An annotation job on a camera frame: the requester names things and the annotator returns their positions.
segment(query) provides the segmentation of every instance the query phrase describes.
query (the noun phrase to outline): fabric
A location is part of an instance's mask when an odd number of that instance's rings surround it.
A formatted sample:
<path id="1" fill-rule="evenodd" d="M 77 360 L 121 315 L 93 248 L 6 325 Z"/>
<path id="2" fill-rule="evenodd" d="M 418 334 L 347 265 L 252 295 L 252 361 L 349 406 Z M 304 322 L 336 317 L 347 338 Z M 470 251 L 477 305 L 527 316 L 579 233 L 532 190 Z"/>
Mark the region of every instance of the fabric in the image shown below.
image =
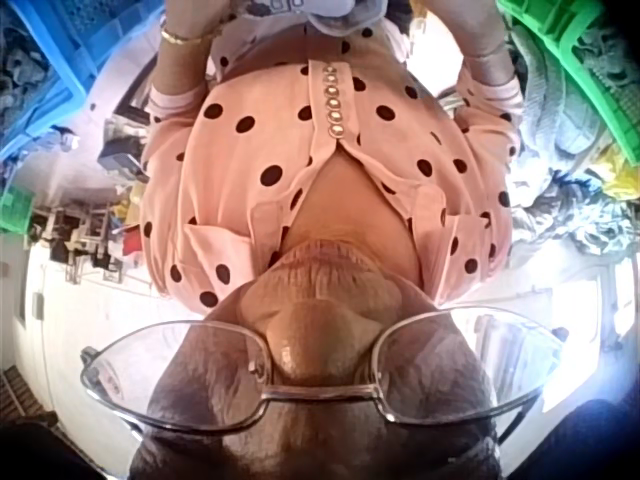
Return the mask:
<path id="1" fill-rule="evenodd" d="M 230 28 L 213 45 L 221 82 L 204 103 L 152 111 L 160 122 L 143 158 L 150 182 L 141 228 L 161 292 L 207 313 L 265 272 L 323 165 L 345 155 L 406 219 L 434 303 L 501 268 L 511 244 L 504 177 L 519 147 L 518 82 L 488 87 L 463 69 L 466 104 L 451 120 L 414 85 L 388 32 L 377 24 L 339 39 L 298 24 L 245 40 Z M 328 119 L 327 67 L 337 77 L 341 135 Z"/>

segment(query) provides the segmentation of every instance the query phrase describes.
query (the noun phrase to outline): clothing pile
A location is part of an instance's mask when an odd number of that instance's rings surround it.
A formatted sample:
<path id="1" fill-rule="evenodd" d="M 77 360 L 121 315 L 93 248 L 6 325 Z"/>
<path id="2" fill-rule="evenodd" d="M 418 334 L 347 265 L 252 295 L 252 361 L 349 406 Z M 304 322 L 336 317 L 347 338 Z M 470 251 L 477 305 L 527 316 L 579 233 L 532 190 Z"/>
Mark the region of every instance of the clothing pile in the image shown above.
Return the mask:
<path id="1" fill-rule="evenodd" d="M 42 92 L 50 69 L 25 26 L 8 7 L 0 6 L 0 140 L 25 107 Z"/>

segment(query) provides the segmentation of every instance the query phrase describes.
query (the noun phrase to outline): blouse button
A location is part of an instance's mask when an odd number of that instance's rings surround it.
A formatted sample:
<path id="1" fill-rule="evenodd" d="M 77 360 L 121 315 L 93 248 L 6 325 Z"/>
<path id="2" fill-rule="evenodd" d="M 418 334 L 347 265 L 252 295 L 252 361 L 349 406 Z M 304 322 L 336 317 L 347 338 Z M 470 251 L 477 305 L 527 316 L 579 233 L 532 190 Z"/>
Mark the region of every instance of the blouse button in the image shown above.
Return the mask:
<path id="1" fill-rule="evenodd" d="M 340 90 L 338 90 L 338 87 L 331 85 L 324 89 L 324 94 L 329 98 L 336 98 L 340 96 Z"/>
<path id="2" fill-rule="evenodd" d="M 337 111 L 331 111 L 327 114 L 327 118 L 331 123 L 341 123 L 342 122 L 342 114 Z"/>
<path id="3" fill-rule="evenodd" d="M 344 136 L 344 127 L 342 125 L 331 125 L 329 127 L 329 135 L 333 138 L 342 138 Z"/>
<path id="4" fill-rule="evenodd" d="M 340 100 L 337 98 L 330 98 L 327 100 L 327 108 L 329 110 L 339 110 L 340 109 Z"/>

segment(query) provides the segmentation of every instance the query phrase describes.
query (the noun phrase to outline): black polka dot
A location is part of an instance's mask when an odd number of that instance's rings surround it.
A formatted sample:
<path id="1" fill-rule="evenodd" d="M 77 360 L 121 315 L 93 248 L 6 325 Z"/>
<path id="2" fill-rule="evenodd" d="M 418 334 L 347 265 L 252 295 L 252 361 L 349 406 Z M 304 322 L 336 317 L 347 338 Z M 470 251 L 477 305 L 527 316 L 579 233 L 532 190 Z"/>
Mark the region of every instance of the black polka dot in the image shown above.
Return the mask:
<path id="1" fill-rule="evenodd" d="M 222 115 L 222 111 L 222 105 L 220 105 L 219 103 L 212 103 L 204 111 L 204 118 L 215 120 L 216 118 L 220 118 L 220 116 Z"/>
<path id="2" fill-rule="evenodd" d="M 498 202 L 504 208 L 509 208 L 511 206 L 511 200 L 509 199 L 509 194 L 507 192 L 500 192 L 498 194 Z"/>
<path id="3" fill-rule="evenodd" d="M 284 242 L 284 239 L 287 238 L 287 234 L 289 233 L 289 227 L 282 227 L 282 232 L 280 232 L 280 243 Z"/>
<path id="4" fill-rule="evenodd" d="M 451 242 L 451 250 L 449 251 L 451 255 L 455 255 L 455 253 L 458 251 L 459 244 L 460 242 L 458 241 L 458 237 L 453 237 L 453 241 Z"/>
<path id="5" fill-rule="evenodd" d="M 298 190 L 291 199 L 291 205 L 289 205 L 290 210 L 296 208 L 296 205 L 298 205 L 298 202 L 300 201 L 300 197 L 302 197 L 302 189 Z"/>
<path id="6" fill-rule="evenodd" d="M 353 77 L 353 89 L 356 92 L 364 92 L 367 89 L 367 86 L 358 77 Z"/>
<path id="7" fill-rule="evenodd" d="M 425 177 L 430 177 L 433 174 L 433 167 L 431 166 L 431 162 L 429 162 L 428 160 L 421 158 L 420 160 L 418 160 L 417 165 L 418 170 L 420 170 L 420 173 L 422 173 Z"/>
<path id="8" fill-rule="evenodd" d="M 278 255 L 278 252 L 273 252 L 271 254 L 271 258 L 269 258 L 269 268 L 273 267 L 276 263 L 278 263 L 278 258 L 280 256 Z"/>
<path id="9" fill-rule="evenodd" d="M 306 107 L 302 107 L 298 112 L 298 118 L 303 122 L 311 120 L 311 106 L 307 105 Z"/>
<path id="10" fill-rule="evenodd" d="M 171 269 L 169 270 L 169 275 L 171 275 L 171 280 L 176 283 L 180 283 L 182 281 L 182 274 L 180 270 L 178 270 L 177 265 L 171 265 Z"/>
<path id="11" fill-rule="evenodd" d="M 480 214 L 480 218 L 484 218 L 487 223 L 484 224 L 484 228 L 489 228 L 491 226 L 491 214 L 489 212 L 482 212 Z"/>
<path id="12" fill-rule="evenodd" d="M 391 110 L 386 105 L 380 105 L 378 108 L 376 108 L 376 113 L 378 114 L 378 116 L 381 119 L 383 119 L 383 120 L 385 120 L 387 122 L 390 122 L 391 120 L 396 118 L 396 112 Z"/>
<path id="13" fill-rule="evenodd" d="M 472 273 L 476 273 L 478 270 L 478 261 L 475 258 L 470 258 L 466 262 L 464 262 L 464 271 L 469 275 Z"/>
<path id="14" fill-rule="evenodd" d="M 221 263 L 216 267 L 216 277 L 218 277 L 218 280 L 220 280 L 221 283 L 229 285 L 229 282 L 231 282 L 231 270 L 229 270 L 229 267 Z"/>
<path id="15" fill-rule="evenodd" d="M 207 308 L 213 308 L 218 304 L 218 296 L 213 292 L 202 292 L 200 294 L 200 303 Z"/>
<path id="16" fill-rule="evenodd" d="M 238 124 L 236 125 L 236 132 L 238 133 L 247 133 L 251 130 L 256 124 L 256 119 L 253 117 L 244 117 L 241 118 Z"/>
<path id="17" fill-rule="evenodd" d="M 278 165 L 267 167 L 260 175 L 260 183 L 265 187 L 272 187 L 282 178 L 282 168 Z"/>
<path id="18" fill-rule="evenodd" d="M 467 171 L 467 163 L 464 160 L 456 158 L 453 161 L 453 164 L 455 165 L 456 170 L 458 170 L 458 173 L 465 173 Z"/>
<path id="19" fill-rule="evenodd" d="M 404 87 L 404 92 L 409 98 L 413 98 L 414 100 L 418 99 L 418 91 L 415 88 L 407 85 L 406 87 Z"/>
<path id="20" fill-rule="evenodd" d="M 382 184 L 382 189 L 387 192 L 389 195 L 395 195 L 396 192 L 387 187 L 384 183 Z"/>

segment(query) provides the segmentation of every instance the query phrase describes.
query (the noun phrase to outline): bracelet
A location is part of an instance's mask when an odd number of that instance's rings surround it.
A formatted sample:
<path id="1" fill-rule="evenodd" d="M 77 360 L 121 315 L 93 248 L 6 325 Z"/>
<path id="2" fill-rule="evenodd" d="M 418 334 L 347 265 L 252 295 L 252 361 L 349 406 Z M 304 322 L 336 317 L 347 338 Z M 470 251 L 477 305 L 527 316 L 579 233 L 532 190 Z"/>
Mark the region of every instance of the bracelet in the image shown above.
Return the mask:
<path id="1" fill-rule="evenodd" d="M 220 36 L 222 33 L 222 26 L 224 25 L 224 22 L 221 22 L 212 33 L 208 33 L 202 37 L 184 38 L 167 31 L 166 23 L 166 20 L 164 20 L 160 25 L 160 35 L 162 35 L 162 38 L 172 45 L 199 45 L 201 43 L 211 41 Z"/>

